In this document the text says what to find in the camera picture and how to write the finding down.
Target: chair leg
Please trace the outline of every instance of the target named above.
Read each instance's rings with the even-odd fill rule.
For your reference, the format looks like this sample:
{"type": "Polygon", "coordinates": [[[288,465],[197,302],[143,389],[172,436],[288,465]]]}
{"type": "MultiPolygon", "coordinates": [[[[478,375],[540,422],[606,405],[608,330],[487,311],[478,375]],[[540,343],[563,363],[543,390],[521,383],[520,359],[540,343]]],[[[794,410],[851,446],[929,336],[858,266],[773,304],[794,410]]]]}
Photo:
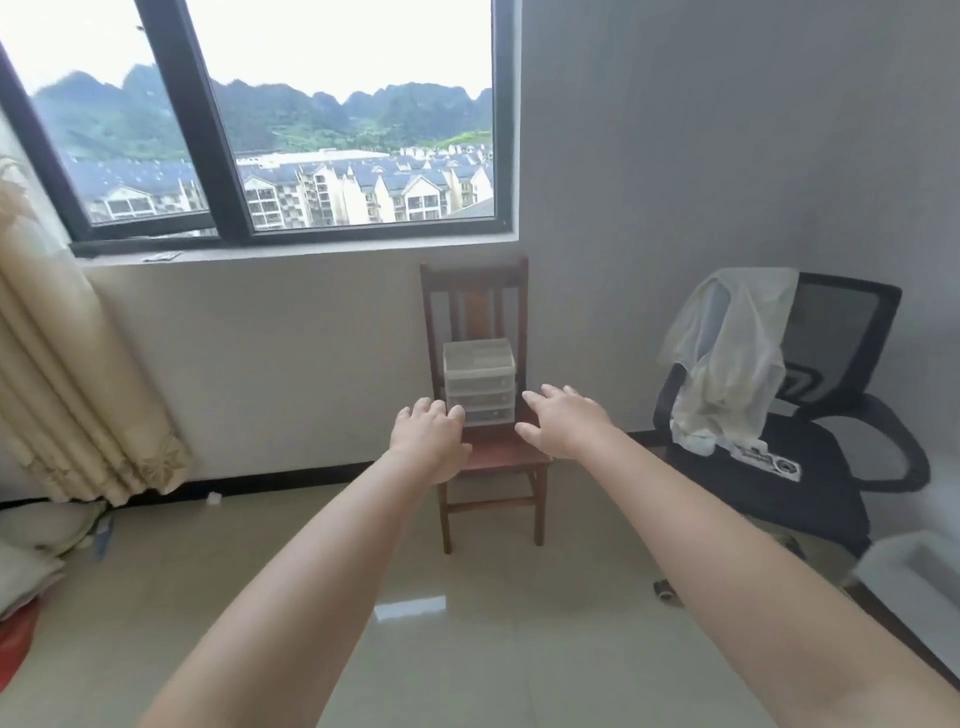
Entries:
{"type": "Polygon", "coordinates": [[[450,514],[446,509],[446,483],[437,486],[437,501],[440,503],[440,532],[444,535],[444,553],[453,553],[450,541],[450,514]]]}
{"type": "Polygon", "coordinates": [[[534,497],[537,499],[534,516],[534,544],[543,546],[543,531],[546,528],[546,468],[537,468],[530,471],[527,476],[530,478],[530,485],[533,487],[534,497]]]}

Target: plastic drawer organizer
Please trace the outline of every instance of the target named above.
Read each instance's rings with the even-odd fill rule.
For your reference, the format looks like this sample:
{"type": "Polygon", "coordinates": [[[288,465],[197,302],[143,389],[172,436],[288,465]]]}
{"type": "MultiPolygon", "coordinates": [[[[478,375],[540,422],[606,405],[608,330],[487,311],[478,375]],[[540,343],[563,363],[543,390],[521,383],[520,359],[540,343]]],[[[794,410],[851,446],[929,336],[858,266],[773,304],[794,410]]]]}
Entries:
{"type": "Polygon", "coordinates": [[[446,406],[463,405],[466,426],[514,421],[516,362],[507,339],[444,344],[446,406]]]}

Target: curtain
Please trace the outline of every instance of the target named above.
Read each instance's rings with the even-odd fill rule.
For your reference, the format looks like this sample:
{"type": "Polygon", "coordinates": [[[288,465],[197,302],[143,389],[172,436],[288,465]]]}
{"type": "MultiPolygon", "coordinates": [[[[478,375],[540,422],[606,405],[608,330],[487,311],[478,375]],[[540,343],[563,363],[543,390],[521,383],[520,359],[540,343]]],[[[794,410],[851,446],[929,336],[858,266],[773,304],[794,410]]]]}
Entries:
{"type": "Polygon", "coordinates": [[[0,438],[52,500],[122,505],[190,454],[0,115],[0,438]]]}

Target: forearm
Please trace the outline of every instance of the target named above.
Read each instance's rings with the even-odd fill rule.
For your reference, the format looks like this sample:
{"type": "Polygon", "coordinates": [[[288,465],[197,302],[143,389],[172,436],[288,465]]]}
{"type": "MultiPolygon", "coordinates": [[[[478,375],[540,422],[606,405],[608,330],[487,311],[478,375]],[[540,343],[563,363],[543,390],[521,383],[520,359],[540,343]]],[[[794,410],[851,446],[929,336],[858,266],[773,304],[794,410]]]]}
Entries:
{"type": "Polygon", "coordinates": [[[880,686],[956,694],[813,570],[611,426],[578,459],[781,725],[809,725],[880,686]]]}
{"type": "Polygon", "coordinates": [[[330,501],[210,628],[142,726],[315,726],[429,470],[390,451],[330,501]]]}

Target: black window frame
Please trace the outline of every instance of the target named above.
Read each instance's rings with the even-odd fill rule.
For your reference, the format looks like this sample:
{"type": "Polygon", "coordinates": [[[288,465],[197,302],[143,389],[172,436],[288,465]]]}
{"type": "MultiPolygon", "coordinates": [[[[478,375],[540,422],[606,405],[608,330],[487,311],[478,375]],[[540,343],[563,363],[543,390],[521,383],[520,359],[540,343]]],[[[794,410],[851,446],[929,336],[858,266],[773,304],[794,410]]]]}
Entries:
{"type": "Polygon", "coordinates": [[[256,231],[213,98],[186,0],[132,0],[167,88],[208,210],[93,224],[30,96],[0,45],[0,107],[70,234],[78,257],[250,246],[498,234],[514,229],[515,0],[491,0],[494,216],[256,231]],[[216,229],[216,235],[184,235],[216,229]]]}

